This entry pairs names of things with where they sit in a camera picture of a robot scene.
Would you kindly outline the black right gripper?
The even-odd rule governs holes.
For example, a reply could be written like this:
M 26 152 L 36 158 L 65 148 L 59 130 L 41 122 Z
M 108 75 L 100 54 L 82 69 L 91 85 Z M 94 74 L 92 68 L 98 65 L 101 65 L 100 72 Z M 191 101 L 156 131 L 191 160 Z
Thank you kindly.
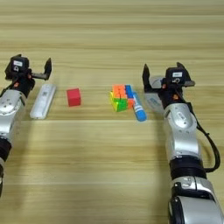
M 178 77 L 183 81 L 186 81 L 184 84 L 172 83 L 171 85 L 167 85 L 166 83 L 163 83 L 161 87 L 152 87 L 150 84 L 150 70 L 147 65 L 144 65 L 143 67 L 144 92 L 146 94 L 157 94 L 164 109 L 173 103 L 185 103 L 186 101 L 183 97 L 182 88 L 193 87 L 195 85 L 194 81 L 190 81 L 190 74 L 186 67 L 180 62 L 177 63 L 177 71 Z

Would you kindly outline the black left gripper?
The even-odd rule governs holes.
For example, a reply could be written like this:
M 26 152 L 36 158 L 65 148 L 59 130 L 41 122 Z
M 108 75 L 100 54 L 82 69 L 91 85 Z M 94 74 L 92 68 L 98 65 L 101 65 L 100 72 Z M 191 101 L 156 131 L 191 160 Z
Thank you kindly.
M 22 57 L 22 54 L 13 56 L 13 58 Z M 47 81 L 52 72 L 52 60 L 49 58 L 45 63 L 44 73 L 28 73 L 26 75 L 17 75 L 12 79 L 12 83 L 5 90 L 17 90 L 24 96 L 28 96 L 35 86 L 35 79 Z

